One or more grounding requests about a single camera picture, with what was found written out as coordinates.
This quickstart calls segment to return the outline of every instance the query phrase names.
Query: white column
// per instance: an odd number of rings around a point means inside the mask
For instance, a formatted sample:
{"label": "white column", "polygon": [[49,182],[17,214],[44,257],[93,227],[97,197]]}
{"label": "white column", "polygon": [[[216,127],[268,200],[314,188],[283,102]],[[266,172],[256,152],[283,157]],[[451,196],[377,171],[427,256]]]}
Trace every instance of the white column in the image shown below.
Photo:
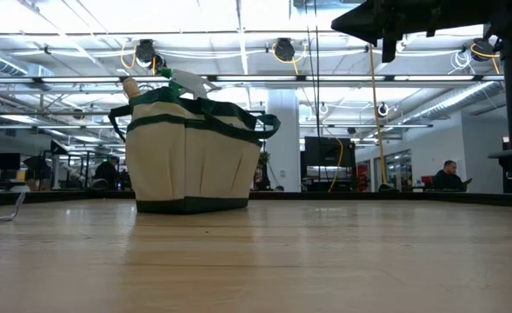
{"label": "white column", "polygon": [[[281,120],[281,128],[267,141],[269,165],[284,191],[300,191],[300,142],[296,90],[269,90],[267,113]],[[276,183],[268,167],[271,187]]]}

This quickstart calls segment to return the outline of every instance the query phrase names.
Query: wooden table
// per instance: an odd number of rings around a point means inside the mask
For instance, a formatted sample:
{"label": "wooden table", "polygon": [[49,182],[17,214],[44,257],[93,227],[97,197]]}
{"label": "wooden table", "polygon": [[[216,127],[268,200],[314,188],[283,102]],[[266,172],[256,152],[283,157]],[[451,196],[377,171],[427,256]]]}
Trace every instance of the wooden table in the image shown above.
{"label": "wooden table", "polygon": [[0,312],[175,311],[512,312],[512,209],[252,201],[137,216],[94,200],[0,223]]}

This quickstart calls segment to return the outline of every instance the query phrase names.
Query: canvas tool bag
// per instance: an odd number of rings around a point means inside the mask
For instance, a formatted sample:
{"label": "canvas tool bag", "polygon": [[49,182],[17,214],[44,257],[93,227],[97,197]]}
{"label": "canvas tool bag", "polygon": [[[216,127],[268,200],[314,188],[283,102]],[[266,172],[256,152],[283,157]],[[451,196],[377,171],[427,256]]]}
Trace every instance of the canvas tool bag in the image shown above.
{"label": "canvas tool bag", "polygon": [[[280,126],[275,116],[254,117],[233,103],[180,98],[167,87],[127,93],[134,96],[129,105],[113,109],[109,118],[126,142],[138,212],[191,214],[248,204],[260,139]],[[116,117],[130,114],[124,139]],[[258,123],[267,130],[255,131]]]}

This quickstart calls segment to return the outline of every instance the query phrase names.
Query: man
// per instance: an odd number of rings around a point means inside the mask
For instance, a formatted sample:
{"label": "man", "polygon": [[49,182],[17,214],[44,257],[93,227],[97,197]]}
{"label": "man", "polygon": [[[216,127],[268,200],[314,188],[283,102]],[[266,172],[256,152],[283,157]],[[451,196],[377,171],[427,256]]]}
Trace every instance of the man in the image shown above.
{"label": "man", "polygon": [[110,156],[109,160],[99,164],[96,169],[96,174],[93,176],[95,180],[103,179],[107,182],[107,189],[114,190],[116,188],[116,180],[118,179],[118,171],[115,166],[118,164],[118,158]]}
{"label": "man", "polygon": [[456,162],[448,160],[443,165],[443,169],[437,172],[433,179],[433,187],[436,190],[459,190],[466,191],[472,179],[462,182],[456,174]]}

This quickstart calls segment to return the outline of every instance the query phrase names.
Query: green trim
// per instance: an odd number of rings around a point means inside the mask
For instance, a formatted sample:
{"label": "green trim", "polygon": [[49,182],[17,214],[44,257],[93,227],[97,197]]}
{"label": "green trim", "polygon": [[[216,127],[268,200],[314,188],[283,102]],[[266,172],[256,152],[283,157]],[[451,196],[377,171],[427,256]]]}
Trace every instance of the green trim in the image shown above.
{"label": "green trim", "polygon": [[134,108],[140,104],[151,104],[157,101],[178,104],[190,113],[197,115],[202,115],[203,110],[206,110],[218,117],[238,117],[250,130],[256,128],[256,117],[234,103],[217,102],[204,98],[197,98],[197,100],[184,99],[178,97],[176,93],[168,87],[151,90],[139,97],[131,98],[129,104]]}
{"label": "green trim", "polygon": [[262,146],[262,142],[260,142],[257,138],[248,137],[244,132],[257,133],[259,131],[254,130],[240,130],[229,126],[228,124],[218,124],[218,123],[207,123],[205,120],[196,120],[196,119],[188,119],[184,117],[177,117],[171,114],[159,114],[151,117],[141,117],[134,121],[132,121],[127,128],[127,132],[130,133],[132,130],[145,125],[155,124],[155,123],[173,123],[173,124],[182,124],[185,128],[191,128],[196,130],[211,130],[215,131],[221,135],[243,140],[248,143],[253,143],[258,147]]}
{"label": "green trim", "polygon": [[136,201],[139,213],[198,214],[218,210],[241,209],[248,205],[247,198],[209,198],[186,196],[168,201]]}

